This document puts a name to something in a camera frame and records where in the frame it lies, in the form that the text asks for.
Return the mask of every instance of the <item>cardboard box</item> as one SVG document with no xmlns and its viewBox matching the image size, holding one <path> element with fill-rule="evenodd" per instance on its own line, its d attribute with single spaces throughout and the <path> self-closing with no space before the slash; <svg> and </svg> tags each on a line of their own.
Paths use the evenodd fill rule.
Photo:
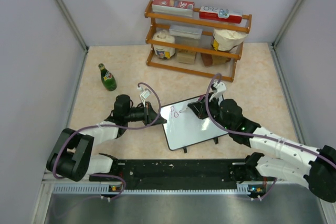
<svg viewBox="0 0 336 224">
<path fill-rule="evenodd" d="M 195 2 L 184 0 L 153 0 L 153 12 L 192 17 Z"/>
<path fill-rule="evenodd" d="M 201 57 L 202 57 L 202 62 L 204 66 L 206 67 L 225 64 L 231 60 L 231 58 L 217 56 L 217 55 L 204 54 L 202 52 L 201 52 Z"/>
<path fill-rule="evenodd" d="M 177 61 L 186 64 L 194 64 L 197 52 L 186 49 L 179 49 L 177 51 Z"/>
<path fill-rule="evenodd" d="M 243 12 L 221 9 L 210 6 L 201 6 L 200 18 L 239 24 L 242 22 Z"/>
</svg>

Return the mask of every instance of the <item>black mount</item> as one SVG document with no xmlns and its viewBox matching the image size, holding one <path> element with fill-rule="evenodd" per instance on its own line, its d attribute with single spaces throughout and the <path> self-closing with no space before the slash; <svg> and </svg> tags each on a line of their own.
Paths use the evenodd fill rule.
<svg viewBox="0 0 336 224">
<path fill-rule="evenodd" d="M 109 174 L 121 176 L 127 189 L 210 190 L 236 189 L 237 182 L 262 181 L 244 159 L 116 159 Z M 90 181 L 118 181 L 90 176 Z"/>
<path fill-rule="evenodd" d="M 73 132 L 75 131 L 69 128 L 61 132 L 47 162 L 47 169 L 49 171 L 53 170 L 56 157 L 61 147 Z M 67 148 L 62 152 L 56 166 L 56 173 L 73 181 L 80 181 L 89 167 L 93 140 L 94 138 L 92 136 L 77 133 L 70 140 Z M 67 151 L 67 149 L 74 148 L 76 148 L 74 153 Z"/>
<path fill-rule="evenodd" d="M 321 156 L 336 164 L 334 148 L 325 145 L 319 152 Z M 327 202 L 336 202 L 336 170 L 319 157 L 310 162 L 310 165 L 309 175 L 304 176 L 309 183 L 309 190 Z"/>
<path fill-rule="evenodd" d="M 199 119 L 205 119 L 208 117 L 205 109 L 205 95 L 197 102 L 191 102 L 187 105 L 197 116 Z M 215 118 L 219 114 L 218 109 L 218 98 L 214 98 L 211 102 L 209 102 L 209 110 L 211 115 Z"/>
</svg>

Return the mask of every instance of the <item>small box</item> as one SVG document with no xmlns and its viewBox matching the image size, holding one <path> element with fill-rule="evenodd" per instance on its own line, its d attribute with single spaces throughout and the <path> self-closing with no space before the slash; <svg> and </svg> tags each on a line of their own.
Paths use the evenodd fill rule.
<svg viewBox="0 0 336 224">
<path fill-rule="evenodd" d="M 186 64 L 194 64 L 197 52 L 179 49 L 177 51 L 177 61 Z"/>
<path fill-rule="evenodd" d="M 231 58 L 217 56 L 217 55 L 204 54 L 202 52 L 201 52 L 201 57 L 202 57 L 202 62 L 204 66 L 206 67 L 225 64 L 231 60 Z"/>
<path fill-rule="evenodd" d="M 192 17 L 195 2 L 184 0 L 154 0 L 153 12 Z"/>
<path fill-rule="evenodd" d="M 169 28 L 170 35 L 186 37 L 191 39 L 200 39 L 202 31 L 203 29 L 201 28 L 194 28 L 188 26 L 171 25 Z"/>
<path fill-rule="evenodd" d="M 239 24 L 242 22 L 243 12 L 221 9 L 217 7 L 201 6 L 200 18 Z"/>
</svg>

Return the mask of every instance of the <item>speckled tabletop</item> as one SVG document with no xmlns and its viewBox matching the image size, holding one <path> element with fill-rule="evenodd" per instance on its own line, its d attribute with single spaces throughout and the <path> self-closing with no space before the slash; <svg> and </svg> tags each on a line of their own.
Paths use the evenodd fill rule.
<svg viewBox="0 0 336 224">
<path fill-rule="evenodd" d="M 138 82 L 149 84 L 159 95 L 162 105 L 205 93 L 209 78 L 148 67 L 145 62 L 149 51 L 150 45 L 90 47 L 70 127 L 78 129 L 103 121 L 120 94 L 128 94 L 138 104 Z M 118 87 L 115 91 L 109 92 L 103 87 L 99 63 L 104 63 L 116 77 Z M 235 80 L 225 84 L 224 96 L 235 99 L 245 117 L 297 141 L 266 43 L 245 43 Z M 157 111 L 155 96 L 151 95 L 149 101 Z M 142 122 L 129 125 L 143 126 Z M 139 131 L 128 130 L 121 138 L 106 141 L 93 149 L 93 153 L 106 153 L 117 158 L 245 158 L 254 151 L 235 143 L 229 136 L 220 137 L 217 145 L 214 141 L 206 141 L 190 146 L 186 154 L 182 149 L 170 151 L 161 125 Z"/>
</svg>

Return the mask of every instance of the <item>bottle label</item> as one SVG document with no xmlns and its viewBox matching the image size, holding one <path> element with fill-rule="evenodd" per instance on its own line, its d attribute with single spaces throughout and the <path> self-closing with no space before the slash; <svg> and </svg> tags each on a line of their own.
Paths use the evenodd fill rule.
<svg viewBox="0 0 336 224">
<path fill-rule="evenodd" d="M 104 76 L 104 81 L 112 79 L 113 75 L 111 74 L 110 71 L 107 71 L 105 76 Z"/>
<path fill-rule="evenodd" d="M 164 51 L 163 49 L 156 50 L 156 54 L 161 59 L 170 59 L 170 53 L 168 51 Z"/>
</svg>

